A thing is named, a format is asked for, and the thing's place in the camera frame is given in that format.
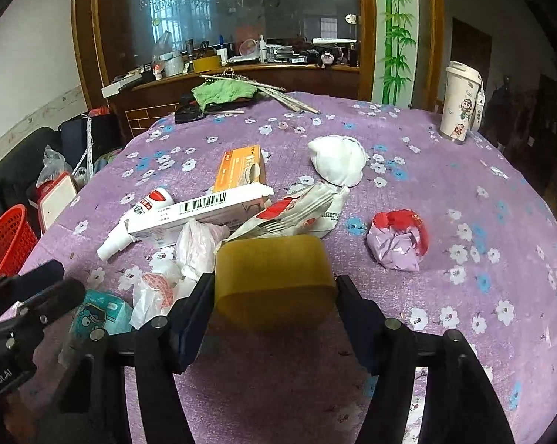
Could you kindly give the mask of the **yellow plastic container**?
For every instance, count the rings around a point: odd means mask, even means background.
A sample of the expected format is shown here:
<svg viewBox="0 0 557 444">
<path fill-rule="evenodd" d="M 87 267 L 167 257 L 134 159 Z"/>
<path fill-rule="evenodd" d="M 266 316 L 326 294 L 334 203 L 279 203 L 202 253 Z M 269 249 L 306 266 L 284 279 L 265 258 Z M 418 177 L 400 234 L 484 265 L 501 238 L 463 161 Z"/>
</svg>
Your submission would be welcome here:
<svg viewBox="0 0 557 444">
<path fill-rule="evenodd" d="M 315 329 L 335 308 L 337 286 L 315 236 L 239 239 L 216 256 L 214 308 L 252 333 Z"/>
</svg>

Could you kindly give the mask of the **red white snack wrapper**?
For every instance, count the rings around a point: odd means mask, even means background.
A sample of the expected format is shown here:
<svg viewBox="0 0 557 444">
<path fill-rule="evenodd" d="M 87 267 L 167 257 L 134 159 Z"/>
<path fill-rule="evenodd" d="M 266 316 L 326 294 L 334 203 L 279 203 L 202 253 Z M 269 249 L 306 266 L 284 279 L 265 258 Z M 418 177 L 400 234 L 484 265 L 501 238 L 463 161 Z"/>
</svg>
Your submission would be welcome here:
<svg viewBox="0 0 557 444">
<path fill-rule="evenodd" d="M 350 195 L 347 186 L 320 182 L 286 196 L 248 219 L 225 243 L 238 239 L 265 239 L 278 236 L 310 235 L 322 239 L 339 222 Z"/>
</svg>

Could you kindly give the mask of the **red plastic basket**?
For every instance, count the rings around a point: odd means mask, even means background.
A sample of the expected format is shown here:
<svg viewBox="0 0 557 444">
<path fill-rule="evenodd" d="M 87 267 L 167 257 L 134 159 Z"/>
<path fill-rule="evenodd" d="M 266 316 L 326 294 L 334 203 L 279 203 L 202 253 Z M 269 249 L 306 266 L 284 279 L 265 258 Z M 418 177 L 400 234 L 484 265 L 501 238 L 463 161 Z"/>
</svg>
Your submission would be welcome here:
<svg viewBox="0 0 557 444">
<path fill-rule="evenodd" d="M 19 273 L 38 243 L 23 205 L 14 205 L 0 217 L 0 278 Z"/>
</svg>

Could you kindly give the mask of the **teal cartoon tissue pack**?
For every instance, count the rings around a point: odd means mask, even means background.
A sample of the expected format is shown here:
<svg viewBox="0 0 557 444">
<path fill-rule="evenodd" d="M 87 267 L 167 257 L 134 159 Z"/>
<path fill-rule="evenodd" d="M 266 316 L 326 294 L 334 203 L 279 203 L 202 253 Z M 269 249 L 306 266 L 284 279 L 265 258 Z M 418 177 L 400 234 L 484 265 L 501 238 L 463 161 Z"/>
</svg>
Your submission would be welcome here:
<svg viewBox="0 0 557 444">
<path fill-rule="evenodd" d="M 110 336 L 130 332 L 131 314 L 131 307 L 121 298 L 88 290 L 83 303 L 75 311 L 67 339 L 59 354 L 59 363 L 67 367 L 75 351 L 96 329 L 104 329 Z"/>
</svg>

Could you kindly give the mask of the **red white box on chair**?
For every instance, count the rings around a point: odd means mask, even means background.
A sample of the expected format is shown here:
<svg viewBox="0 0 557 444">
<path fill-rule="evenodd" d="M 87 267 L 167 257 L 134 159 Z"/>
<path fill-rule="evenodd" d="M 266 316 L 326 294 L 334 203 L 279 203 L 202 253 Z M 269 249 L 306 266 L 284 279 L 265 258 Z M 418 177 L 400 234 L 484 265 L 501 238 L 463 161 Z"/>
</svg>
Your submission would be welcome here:
<svg viewBox="0 0 557 444">
<path fill-rule="evenodd" d="M 56 222 L 61 212 L 78 195 L 78 188 L 70 171 L 47 171 L 26 189 L 31 206 L 30 222 L 37 236 L 42 236 Z"/>
</svg>

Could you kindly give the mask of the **white red toothpaste tube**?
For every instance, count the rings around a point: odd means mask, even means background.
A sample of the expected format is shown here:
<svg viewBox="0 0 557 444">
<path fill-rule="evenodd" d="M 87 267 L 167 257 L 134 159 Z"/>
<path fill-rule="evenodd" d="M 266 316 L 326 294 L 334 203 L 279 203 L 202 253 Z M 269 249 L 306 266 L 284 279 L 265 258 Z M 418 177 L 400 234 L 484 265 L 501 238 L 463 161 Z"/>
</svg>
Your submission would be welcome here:
<svg viewBox="0 0 557 444">
<path fill-rule="evenodd" d="M 146 219 L 147 215 L 154 215 L 159 209 L 167 208 L 174 204 L 172 195 L 165 188 L 155 188 L 150 191 L 148 195 L 141 198 L 136 202 L 131 209 L 128 209 L 124 215 L 121 216 L 119 222 L 110 233 L 107 239 L 97 249 L 97 256 L 102 262 L 107 262 L 116 253 L 122 252 L 131 243 L 138 241 L 135 236 L 129 232 L 129 226 L 134 225 L 136 222 L 142 222 Z"/>
</svg>

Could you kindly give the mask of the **white plastic bag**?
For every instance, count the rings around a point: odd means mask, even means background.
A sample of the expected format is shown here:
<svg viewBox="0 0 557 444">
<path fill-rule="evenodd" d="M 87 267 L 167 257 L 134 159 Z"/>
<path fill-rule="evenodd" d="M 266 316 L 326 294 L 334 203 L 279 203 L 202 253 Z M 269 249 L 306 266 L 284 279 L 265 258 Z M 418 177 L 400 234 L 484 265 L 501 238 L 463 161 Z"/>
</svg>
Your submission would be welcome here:
<svg viewBox="0 0 557 444">
<path fill-rule="evenodd" d="M 229 236 L 225 225 L 190 219 L 180 232 L 171 258 L 155 260 L 150 272 L 133 285 L 130 325 L 140 329 L 155 317 L 166 316 L 180 299 L 187 298 L 198 280 L 215 268 L 215 250 Z"/>
</svg>

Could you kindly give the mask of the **crumpled red purple wrapper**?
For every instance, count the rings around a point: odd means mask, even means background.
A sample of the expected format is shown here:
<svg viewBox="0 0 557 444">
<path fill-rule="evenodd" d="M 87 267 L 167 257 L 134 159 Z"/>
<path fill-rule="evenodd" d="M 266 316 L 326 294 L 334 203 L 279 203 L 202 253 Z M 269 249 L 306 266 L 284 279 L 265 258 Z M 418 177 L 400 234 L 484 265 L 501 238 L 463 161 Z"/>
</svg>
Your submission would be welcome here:
<svg viewBox="0 0 557 444">
<path fill-rule="evenodd" d="M 429 248 L 423 219 L 411 209 L 377 212 L 371 221 L 366 244 L 382 267 L 418 272 Z"/>
</svg>

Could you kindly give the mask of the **wooden counter cabinet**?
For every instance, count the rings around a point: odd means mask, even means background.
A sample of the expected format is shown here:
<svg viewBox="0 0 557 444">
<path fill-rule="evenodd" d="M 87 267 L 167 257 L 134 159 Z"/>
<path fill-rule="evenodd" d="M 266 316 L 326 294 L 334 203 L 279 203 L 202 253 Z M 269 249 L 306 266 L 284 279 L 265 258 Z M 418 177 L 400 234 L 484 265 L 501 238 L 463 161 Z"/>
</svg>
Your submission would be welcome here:
<svg viewBox="0 0 557 444">
<path fill-rule="evenodd" d="M 346 65 L 250 64 L 210 72 L 163 77 L 122 89 L 107 98 L 118 117 L 121 133 L 131 140 L 160 117 L 216 113 L 256 101 L 277 99 L 295 112 L 319 113 L 318 105 L 296 92 L 368 100 L 372 85 L 362 70 Z"/>
</svg>

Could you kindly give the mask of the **black wallet on table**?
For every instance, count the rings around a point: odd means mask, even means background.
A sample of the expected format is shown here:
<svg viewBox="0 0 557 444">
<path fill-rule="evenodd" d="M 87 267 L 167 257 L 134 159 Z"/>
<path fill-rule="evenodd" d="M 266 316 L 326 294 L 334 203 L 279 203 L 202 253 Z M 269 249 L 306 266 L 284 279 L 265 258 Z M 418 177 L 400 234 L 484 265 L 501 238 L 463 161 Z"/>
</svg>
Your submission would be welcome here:
<svg viewBox="0 0 557 444">
<path fill-rule="evenodd" d="M 176 124 L 183 124 L 197 121 L 203 119 L 208 114 L 230 112 L 241 108 L 246 103 L 246 99 L 239 98 L 238 100 L 226 103 L 207 103 L 204 108 L 201 108 L 191 92 L 184 93 L 180 96 L 175 113 L 173 113 L 174 122 Z"/>
</svg>

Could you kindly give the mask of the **orange cardboard box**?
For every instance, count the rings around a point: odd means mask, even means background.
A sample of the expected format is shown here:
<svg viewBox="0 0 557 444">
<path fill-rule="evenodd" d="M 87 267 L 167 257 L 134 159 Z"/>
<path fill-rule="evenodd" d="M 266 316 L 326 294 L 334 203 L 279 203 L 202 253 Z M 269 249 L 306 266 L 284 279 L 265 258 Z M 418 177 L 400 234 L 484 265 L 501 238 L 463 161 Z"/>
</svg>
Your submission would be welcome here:
<svg viewBox="0 0 557 444">
<path fill-rule="evenodd" d="M 243 185 L 266 184 L 266 162 L 258 144 L 225 151 L 218 167 L 213 191 Z"/>
</svg>

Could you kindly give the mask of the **crumpled white paper wrapper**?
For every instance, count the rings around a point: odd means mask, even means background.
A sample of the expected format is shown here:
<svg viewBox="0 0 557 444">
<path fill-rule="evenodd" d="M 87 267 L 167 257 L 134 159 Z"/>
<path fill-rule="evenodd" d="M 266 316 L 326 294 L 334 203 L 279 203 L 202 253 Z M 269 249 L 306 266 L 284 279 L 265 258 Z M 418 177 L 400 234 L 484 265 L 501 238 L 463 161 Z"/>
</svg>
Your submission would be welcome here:
<svg viewBox="0 0 557 444">
<path fill-rule="evenodd" d="M 352 188 L 360 183 L 369 156 L 353 137 L 331 134 L 308 143 L 315 171 L 329 184 Z"/>
</svg>

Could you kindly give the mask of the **green cloth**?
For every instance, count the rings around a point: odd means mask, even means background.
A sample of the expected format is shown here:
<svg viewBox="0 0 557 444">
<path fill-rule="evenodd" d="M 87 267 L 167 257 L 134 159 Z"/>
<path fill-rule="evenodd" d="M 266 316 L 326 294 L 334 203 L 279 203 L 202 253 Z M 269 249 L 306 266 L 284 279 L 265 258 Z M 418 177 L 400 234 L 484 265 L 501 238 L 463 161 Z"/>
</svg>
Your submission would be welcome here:
<svg viewBox="0 0 557 444">
<path fill-rule="evenodd" d="M 251 101 L 256 96 L 255 87 L 241 81 L 205 80 L 204 83 L 191 89 L 201 108 L 207 103 L 226 103 L 244 98 Z"/>
</svg>

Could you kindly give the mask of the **wooden sticks bundle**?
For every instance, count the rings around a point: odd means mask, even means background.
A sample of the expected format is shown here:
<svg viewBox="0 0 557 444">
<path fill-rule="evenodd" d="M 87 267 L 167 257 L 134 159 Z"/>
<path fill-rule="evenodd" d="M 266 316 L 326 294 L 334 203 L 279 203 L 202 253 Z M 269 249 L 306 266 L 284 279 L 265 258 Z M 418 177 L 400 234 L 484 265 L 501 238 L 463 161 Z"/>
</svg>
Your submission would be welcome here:
<svg viewBox="0 0 557 444">
<path fill-rule="evenodd" d="M 200 74 L 200 77 L 205 80 L 241 81 L 255 87 L 257 91 L 280 102 L 284 107 L 290 109 L 293 112 L 308 112 L 315 115 L 321 114 L 321 112 L 318 109 L 315 109 L 315 107 L 312 107 L 308 103 L 305 103 L 295 97 L 288 95 L 287 91 L 284 88 L 258 82 L 242 74 L 235 73 L 233 70 L 230 72 L 223 71 L 221 74 Z"/>
</svg>

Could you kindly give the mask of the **bamboo painted pillar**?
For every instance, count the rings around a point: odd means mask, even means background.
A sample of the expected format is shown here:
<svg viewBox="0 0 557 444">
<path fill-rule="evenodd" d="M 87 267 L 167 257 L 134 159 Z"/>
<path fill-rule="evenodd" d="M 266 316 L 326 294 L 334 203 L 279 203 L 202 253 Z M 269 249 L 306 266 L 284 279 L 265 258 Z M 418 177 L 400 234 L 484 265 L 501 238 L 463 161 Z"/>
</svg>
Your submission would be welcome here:
<svg viewBox="0 0 557 444">
<path fill-rule="evenodd" d="M 376 0 L 376 58 L 372 100 L 411 104 L 418 54 L 419 0 Z"/>
</svg>

